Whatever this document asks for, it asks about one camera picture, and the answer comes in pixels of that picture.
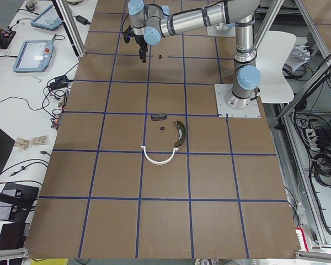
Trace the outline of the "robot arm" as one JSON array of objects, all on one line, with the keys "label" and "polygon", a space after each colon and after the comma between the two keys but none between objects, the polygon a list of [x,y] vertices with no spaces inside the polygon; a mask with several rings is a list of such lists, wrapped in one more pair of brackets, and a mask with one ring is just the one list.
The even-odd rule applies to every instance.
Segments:
[{"label": "robot arm", "polygon": [[205,28],[208,36],[234,36],[235,81],[225,95],[225,104],[234,110],[245,109],[259,87],[261,73],[256,67],[255,11],[259,1],[218,1],[199,8],[172,13],[169,6],[129,1],[131,24],[123,31],[124,42],[134,38],[139,57],[146,62],[148,46],[161,39]]}]

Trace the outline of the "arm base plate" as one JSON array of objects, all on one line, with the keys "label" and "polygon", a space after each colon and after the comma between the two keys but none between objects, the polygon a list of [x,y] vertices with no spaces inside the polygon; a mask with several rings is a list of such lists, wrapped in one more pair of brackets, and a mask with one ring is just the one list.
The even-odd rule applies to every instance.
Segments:
[{"label": "arm base plate", "polygon": [[232,84],[215,84],[217,113],[220,118],[261,118],[257,97],[247,99],[232,94]]},{"label": "arm base plate", "polygon": [[231,24],[216,24],[206,28],[208,36],[230,37],[234,38],[236,35],[235,23]]}]

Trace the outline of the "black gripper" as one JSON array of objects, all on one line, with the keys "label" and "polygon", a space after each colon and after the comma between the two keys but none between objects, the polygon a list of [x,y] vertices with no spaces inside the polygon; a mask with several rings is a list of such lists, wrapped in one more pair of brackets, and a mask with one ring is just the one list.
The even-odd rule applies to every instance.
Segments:
[{"label": "black gripper", "polygon": [[143,35],[136,35],[135,41],[139,45],[139,57],[142,63],[146,63],[146,53],[148,52],[148,44],[144,40]]}]

